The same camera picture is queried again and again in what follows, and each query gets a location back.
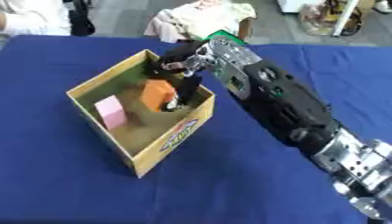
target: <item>orange foam cube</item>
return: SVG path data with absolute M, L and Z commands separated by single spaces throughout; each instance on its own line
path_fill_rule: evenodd
M 162 104 L 170 102 L 176 90 L 166 80 L 147 80 L 140 100 L 151 111 L 159 112 Z

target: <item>blue tablecloth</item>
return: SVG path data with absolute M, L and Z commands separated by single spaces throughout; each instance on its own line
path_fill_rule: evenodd
M 249 117 L 212 75 L 214 117 L 137 179 L 65 92 L 146 38 L 18 37 L 0 52 L 0 221 L 364 223 L 329 178 Z M 391 48 L 256 45 L 363 139 L 392 143 Z

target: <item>cardboard box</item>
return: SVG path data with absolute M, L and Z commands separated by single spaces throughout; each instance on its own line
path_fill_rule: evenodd
M 139 178 L 186 140 L 214 110 L 214 94 L 202 86 L 189 106 L 176 112 L 147 109 L 139 97 L 149 76 L 148 65 L 155 60 L 158 56 L 153 52 L 141 51 L 67 92 L 94 130 Z M 165 76 L 174 87 L 182 78 L 182 74 Z M 128 121 L 107 130 L 94 104 L 111 95 L 124 106 Z

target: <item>person's arm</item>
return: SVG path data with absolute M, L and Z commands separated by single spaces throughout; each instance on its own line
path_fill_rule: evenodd
M 5 14 L 2 11 L 0 11 L 0 32 L 4 30 L 5 23 L 6 23 Z
M 60 7 L 64 7 L 62 0 L 8 0 L 8 5 L 13 13 L 0 13 L 3 14 L 0 18 L 0 21 L 3 20 L 3 23 L 0 22 L 2 34 L 48 34 L 50 25 L 61 24 L 59 13 Z

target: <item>pink foam cube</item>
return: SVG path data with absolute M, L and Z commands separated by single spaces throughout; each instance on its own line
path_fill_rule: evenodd
M 98 101 L 95 107 L 108 130 L 127 122 L 123 106 L 114 95 Z

